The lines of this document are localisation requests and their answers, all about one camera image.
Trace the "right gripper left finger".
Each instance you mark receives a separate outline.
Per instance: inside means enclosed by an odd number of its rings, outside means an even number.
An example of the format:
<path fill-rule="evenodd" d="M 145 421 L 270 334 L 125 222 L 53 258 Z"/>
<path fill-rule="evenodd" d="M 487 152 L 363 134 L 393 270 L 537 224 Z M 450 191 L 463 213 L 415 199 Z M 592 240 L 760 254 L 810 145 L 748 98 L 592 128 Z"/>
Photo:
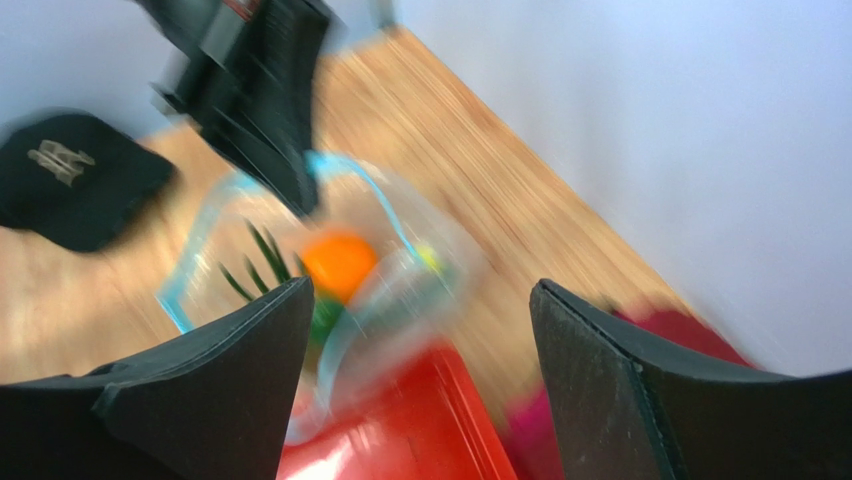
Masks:
<path fill-rule="evenodd" d="M 274 478 L 313 308 L 298 278 L 85 375 L 4 385 L 2 477 Z"/>

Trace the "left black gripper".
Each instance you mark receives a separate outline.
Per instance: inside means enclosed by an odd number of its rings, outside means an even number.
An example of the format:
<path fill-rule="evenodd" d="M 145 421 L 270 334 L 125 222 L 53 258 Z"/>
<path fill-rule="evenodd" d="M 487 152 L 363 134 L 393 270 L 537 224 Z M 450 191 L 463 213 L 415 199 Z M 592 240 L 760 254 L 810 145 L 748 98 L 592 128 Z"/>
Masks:
<path fill-rule="evenodd" d="M 313 150 L 313 80 L 333 13 L 323 1 L 142 1 L 186 57 L 155 89 L 231 165 L 298 217 L 320 205 Z"/>

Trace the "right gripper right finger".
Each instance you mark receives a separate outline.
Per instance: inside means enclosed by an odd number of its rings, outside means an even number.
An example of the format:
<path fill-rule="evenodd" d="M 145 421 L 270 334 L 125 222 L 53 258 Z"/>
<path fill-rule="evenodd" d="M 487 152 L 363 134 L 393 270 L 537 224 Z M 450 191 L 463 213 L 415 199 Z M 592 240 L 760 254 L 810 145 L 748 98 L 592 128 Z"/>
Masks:
<path fill-rule="evenodd" d="M 778 479 L 851 475 L 851 375 L 791 377 L 748 368 L 677 345 L 612 316 L 549 279 L 541 289 L 583 319 L 609 349 L 633 365 L 661 432 L 680 458 L 694 419 L 736 423 L 786 473 Z"/>

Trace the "green cucumber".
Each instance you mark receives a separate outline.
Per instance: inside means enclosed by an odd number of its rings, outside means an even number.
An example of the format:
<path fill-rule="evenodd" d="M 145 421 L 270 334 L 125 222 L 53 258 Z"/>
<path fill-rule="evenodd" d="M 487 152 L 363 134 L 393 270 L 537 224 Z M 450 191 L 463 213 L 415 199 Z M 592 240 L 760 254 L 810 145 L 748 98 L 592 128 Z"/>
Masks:
<path fill-rule="evenodd" d="M 330 296 L 316 296 L 310 326 L 309 340 L 315 345 L 324 345 L 346 307 Z"/>

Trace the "orange fruit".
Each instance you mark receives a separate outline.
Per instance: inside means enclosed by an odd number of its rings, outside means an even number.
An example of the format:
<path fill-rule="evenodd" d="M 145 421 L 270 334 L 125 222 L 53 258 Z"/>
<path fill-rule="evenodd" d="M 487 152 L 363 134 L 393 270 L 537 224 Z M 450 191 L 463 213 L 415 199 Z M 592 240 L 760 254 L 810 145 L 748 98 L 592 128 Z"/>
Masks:
<path fill-rule="evenodd" d="M 347 304 L 379 261 L 362 236 L 336 230 L 308 243 L 298 254 L 315 287 Z"/>

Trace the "clear zip top bag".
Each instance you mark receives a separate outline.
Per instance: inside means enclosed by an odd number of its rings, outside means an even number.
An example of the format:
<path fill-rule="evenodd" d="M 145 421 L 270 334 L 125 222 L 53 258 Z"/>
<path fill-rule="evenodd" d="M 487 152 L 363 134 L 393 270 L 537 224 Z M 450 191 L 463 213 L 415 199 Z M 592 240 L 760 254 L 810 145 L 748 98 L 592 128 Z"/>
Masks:
<path fill-rule="evenodd" d="M 485 259 L 456 220 L 404 179 L 332 153 L 308 154 L 320 206 L 299 218 L 242 172 L 205 197 L 157 299 L 181 332 L 284 281 L 314 286 L 314 313 L 287 445 L 378 393 L 461 313 Z"/>

